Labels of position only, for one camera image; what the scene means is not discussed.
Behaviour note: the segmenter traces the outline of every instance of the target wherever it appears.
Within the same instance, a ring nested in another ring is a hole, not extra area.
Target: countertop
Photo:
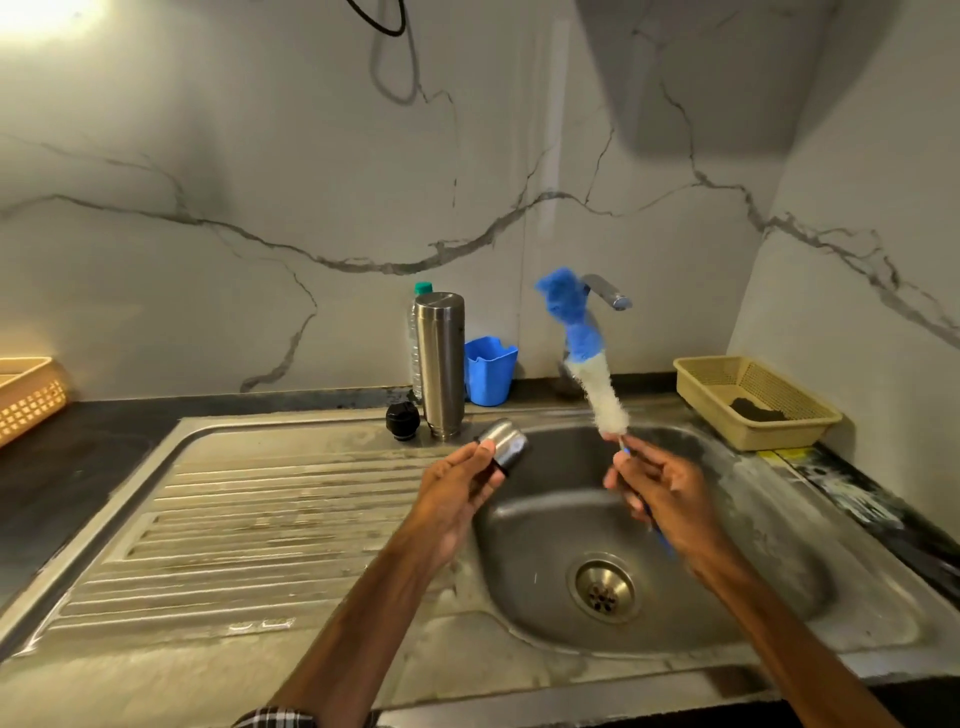
[[[669,375],[619,377],[631,394],[672,389]],[[554,396],[549,383],[522,382],[512,401]],[[183,417],[383,407],[402,388],[78,402],[0,449],[0,605],[104,504],[109,494]],[[772,464],[830,497],[916,571],[960,604],[960,548],[875,483],[821,449],[784,451]],[[960,678],[876,688],[904,725],[954,724]],[[623,721],[686,726],[729,717],[741,724],[800,725],[782,702],[754,703]]]

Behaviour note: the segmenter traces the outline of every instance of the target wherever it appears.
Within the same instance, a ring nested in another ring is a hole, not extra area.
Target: basket
[[[676,359],[677,393],[741,450],[805,448],[843,418],[837,410],[747,356]],[[731,409],[744,398],[787,419],[755,422]]]
[[[0,358],[0,447],[66,404],[62,371],[49,356]]]

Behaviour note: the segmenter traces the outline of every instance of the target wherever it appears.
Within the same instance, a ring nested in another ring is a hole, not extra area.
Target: blue cup
[[[467,396],[474,404],[496,407],[510,394],[516,347],[504,347],[496,336],[467,341]]]

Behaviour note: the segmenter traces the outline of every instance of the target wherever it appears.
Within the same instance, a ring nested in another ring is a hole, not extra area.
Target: drain strainer
[[[608,558],[591,558],[570,570],[570,595],[582,610],[608,622],[632,618],[639,606],[625,569]]]

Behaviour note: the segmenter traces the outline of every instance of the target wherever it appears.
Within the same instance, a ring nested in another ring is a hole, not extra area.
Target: person's left hand
[[[493,440],[469,443],[423,472],[420,494],[404,525],[434,534],[433,569],[453,558],[477,509],[504,480],[493,463]]]

